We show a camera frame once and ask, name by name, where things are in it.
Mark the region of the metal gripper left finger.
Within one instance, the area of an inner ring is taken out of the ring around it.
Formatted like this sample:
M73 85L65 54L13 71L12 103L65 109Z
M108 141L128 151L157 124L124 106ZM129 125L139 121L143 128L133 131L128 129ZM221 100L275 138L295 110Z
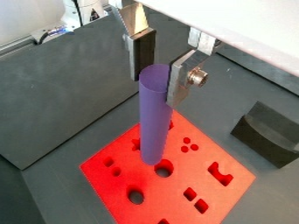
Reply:
M155 34L147 23L144 6L132 3L117 12L125 32L131 79L139 81L141 70L155 63Z

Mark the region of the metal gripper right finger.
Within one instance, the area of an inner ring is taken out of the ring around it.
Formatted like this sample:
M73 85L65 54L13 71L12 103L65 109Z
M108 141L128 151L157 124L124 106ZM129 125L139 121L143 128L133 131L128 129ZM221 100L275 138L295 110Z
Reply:
M224 43L192 27L188 45L191 50L171 63L165 103L172 108L187 97L191 85L201 87L207 82L208 73L203 70L203 65Z

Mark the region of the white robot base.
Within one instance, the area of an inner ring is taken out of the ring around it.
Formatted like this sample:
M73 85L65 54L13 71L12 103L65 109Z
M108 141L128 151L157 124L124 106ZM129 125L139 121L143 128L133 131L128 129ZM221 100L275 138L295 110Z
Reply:
M87 25L108 14L100 0L63 0L63 5L61 21L72 28Z

